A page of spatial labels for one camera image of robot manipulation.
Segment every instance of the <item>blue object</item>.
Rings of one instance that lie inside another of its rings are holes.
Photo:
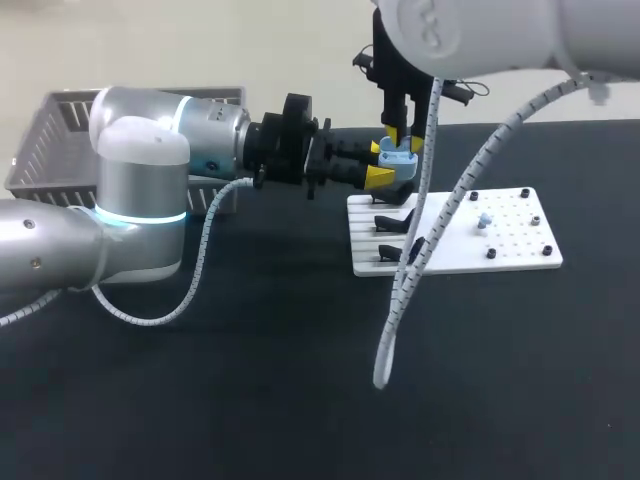
[[[480,230],[484,230],[487,228],[487,225],[491,225],[493,223],[493,219],[486,213],[480,215],[480,220],[478,221],[478,228]]]
[[[380,140],[378,166],[396,171],[396,181],[411,180],[418,170],[418,155],[411,153],[411,137],[405,137],[396,147],[391,137]]]

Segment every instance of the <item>silver robot arm segment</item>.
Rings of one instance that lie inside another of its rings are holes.
[[[251,123],[238,105],[158,90],[111,87],[91,107],[89,136],[94,149],[105,128],[122,117],[142,117],[183,135],[190,146],[192,175],[236,178]]]
[[[374,0],[391,42],[440,78],[525,68],[640,78],[633,0]]]
[[[96,211],[0,201],[0,289],[161,280],[181,262],[189,144],[123,117],[98,141]]]

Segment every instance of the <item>black peg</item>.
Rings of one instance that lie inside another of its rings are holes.
[[[395,218],[376,215],[373,218],[373,221],[376,224],[376,232],[407,233],[411,226],[411,219],[413,218],[414,211],[415,208],[409,212],[409,215],[407,215],[407,218],[404,220],[396,220]]]

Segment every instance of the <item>robotic arm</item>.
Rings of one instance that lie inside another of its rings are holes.
[[[468,103],[454,79],[519,68],[640,77],[634,0],[378,0],[373,57],[354,64],[384,91],[381,120],[395,145],[423,144],[430,88]],[[405,98],[416,104],[408,129]],[[241,107],[114,87],[96,99],[90,139],[101,157],[95,211],[0,201],[0,289],[90,288],[152,281],[180,265],[188,174],[360,189],[390,186],[368,147],[337,143],[311,98],[252,122]]]
[[[523,68],[640,78],[634,0],[374,0],[391,42],[440,78]]]

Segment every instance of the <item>white wall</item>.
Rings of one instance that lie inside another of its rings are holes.
[[[64,88],[243,85],[254,119],[296,92],[313,96],[316,116],[334,126],[379,125],[381,92],[351,67],[370,42],[372,8],[368,0],[0,0],[0,179],[43,95]],[[467,108],[447,101],[441,122],[498,122],[562,78],[487,77],[490,97]],[[536,120],[637,118],[639,93],[618,86],[604,108],[576,94]]]

